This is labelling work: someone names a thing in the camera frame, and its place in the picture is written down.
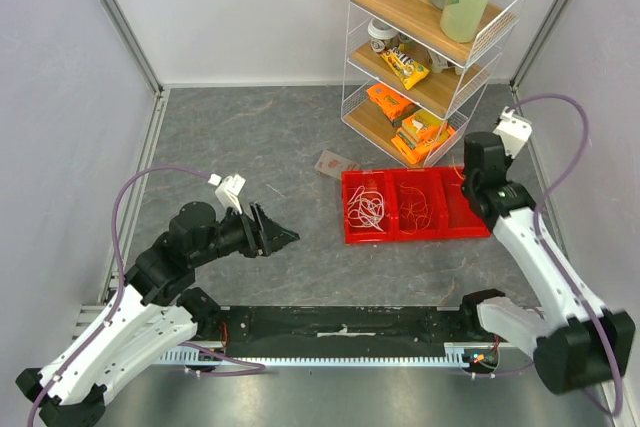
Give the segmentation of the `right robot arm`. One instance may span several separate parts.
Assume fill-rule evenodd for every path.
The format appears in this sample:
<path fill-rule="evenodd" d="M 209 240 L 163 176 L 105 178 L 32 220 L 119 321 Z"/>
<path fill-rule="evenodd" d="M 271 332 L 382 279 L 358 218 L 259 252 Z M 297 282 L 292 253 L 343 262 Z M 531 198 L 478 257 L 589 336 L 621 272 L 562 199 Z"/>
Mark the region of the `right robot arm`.
<path fill-rule="evenodd" d="M 516 261 L 542 312 L 498 295 L 463 310 L 457 318 L 459 331 L 473 341 L 494 333 L 517 347 L 556 395 L 607 381 L 620 388 L 635 323 L 626 311 L 611 311 L 581 281 L 549 235 L 528 190 L 508 179 L 511 163 L 497 134 L 466 135 L 462 193 Z"/>

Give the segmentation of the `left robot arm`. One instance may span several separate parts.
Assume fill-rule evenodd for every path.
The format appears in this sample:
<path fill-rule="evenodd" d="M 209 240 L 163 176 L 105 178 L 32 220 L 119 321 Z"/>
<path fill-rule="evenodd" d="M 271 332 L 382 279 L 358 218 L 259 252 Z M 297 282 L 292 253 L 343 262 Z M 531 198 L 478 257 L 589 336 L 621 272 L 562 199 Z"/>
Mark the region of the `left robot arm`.
<path fill-rule="evenodd" d="M 27 422 L 96 425 L 118 393 L 162 354 L 218 332 L 220 307 L 194 287 L 196 268 L 235 253 L 269 256 L 299 238 L 257 203 L 249 213 L 228 209 L 222 219 L 205 202 L 184 205 L 74 343 L 49 365 L 19 374 L 16 384 L 32 403 Z"/>

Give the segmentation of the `orange snack box stack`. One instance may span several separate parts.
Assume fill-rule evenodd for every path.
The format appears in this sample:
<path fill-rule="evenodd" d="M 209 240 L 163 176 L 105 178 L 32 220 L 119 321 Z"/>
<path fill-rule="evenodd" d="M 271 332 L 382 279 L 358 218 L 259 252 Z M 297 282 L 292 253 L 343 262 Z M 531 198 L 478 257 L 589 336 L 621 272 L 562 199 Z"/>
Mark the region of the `orange snack box stack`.
<path fill-rule="evenodd" d="M 410 165 L 417 165 L 455 133 L 448 121 L 418 109 L 401 121 L 391 143 Z"/>

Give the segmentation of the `red three-compartment bin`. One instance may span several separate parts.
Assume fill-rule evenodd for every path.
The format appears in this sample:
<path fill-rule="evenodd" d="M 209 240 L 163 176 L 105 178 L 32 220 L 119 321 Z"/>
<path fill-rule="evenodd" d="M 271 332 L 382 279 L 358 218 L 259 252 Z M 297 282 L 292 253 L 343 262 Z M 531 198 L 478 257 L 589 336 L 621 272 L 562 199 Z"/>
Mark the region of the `red three-compartment bin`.
<path fill-rule="evenodd" d="M 342 173 L 348 244 L 486 238 L 462 193 L 460 166 Z"/>

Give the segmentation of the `orange snack pack upper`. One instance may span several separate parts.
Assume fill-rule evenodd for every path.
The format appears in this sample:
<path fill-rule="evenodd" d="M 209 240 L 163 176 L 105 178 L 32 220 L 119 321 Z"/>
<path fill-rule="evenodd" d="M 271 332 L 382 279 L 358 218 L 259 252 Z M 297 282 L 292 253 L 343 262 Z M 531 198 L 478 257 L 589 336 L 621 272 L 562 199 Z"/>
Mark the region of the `orange snack pack upper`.
<path fill-rule="evenodd" d="M 401 121 L 414 112 L 415 105 L 386 84 L 376 83 L 367 88 L 366 93 L 391 122 Z"/>

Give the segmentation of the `white object on shelf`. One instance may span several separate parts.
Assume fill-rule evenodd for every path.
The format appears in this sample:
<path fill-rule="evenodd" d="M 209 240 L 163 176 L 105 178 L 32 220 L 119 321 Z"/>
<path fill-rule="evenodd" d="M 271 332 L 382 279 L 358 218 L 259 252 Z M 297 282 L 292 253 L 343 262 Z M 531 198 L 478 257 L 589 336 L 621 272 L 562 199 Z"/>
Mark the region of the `white object on shelf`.
<path fill-rule="evenodd" d="M 453 69 L 456 75 L 462 75 L 463 68 L 459 65 L 451 62 L 450 60 L 446 59 L 444 56 L 436 53 L 433 50 L 428 49 L 427 54 L 431 65 L 430 70 L 432 72 L 442 73 L 447 69 Z"/>

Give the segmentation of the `yellow candy bag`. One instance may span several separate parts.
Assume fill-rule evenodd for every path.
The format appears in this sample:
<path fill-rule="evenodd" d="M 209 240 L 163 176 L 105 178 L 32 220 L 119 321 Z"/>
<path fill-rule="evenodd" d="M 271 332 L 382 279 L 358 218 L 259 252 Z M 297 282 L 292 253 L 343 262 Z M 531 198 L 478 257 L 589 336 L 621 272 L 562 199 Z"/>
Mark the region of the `yellow candy bag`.
<path fill-rule="evenodd" d="M 382 51 L 380 57 L 391 68 L 406 90 L 413 89 L 430 73 L 427 67 L 415 61 L 398 47 Z"/>

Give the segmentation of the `white lidded cup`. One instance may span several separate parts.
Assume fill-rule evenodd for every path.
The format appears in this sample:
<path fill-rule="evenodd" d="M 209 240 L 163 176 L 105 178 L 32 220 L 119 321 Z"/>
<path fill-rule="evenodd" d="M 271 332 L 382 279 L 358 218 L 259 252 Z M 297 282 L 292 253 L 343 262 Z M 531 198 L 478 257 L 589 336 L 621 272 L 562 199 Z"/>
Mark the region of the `white lidded cup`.
<path fill-rule="evenodd" d="M 370 47 L 376 54 L 400 45 L 399 32 L 377 18 L 372 18 L 367 26 Z"/>

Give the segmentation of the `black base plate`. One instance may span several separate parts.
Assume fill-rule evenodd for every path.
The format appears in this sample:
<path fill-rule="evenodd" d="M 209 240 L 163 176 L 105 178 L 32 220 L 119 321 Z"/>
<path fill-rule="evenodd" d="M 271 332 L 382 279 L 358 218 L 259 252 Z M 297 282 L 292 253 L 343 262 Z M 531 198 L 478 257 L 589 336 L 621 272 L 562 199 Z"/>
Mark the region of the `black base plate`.
<path fill-rule="evenodd" d="M 457 308 L 231 306 L 218 319 L 236 357 L 440 356 L 446 343 L 494 343 Z"/>

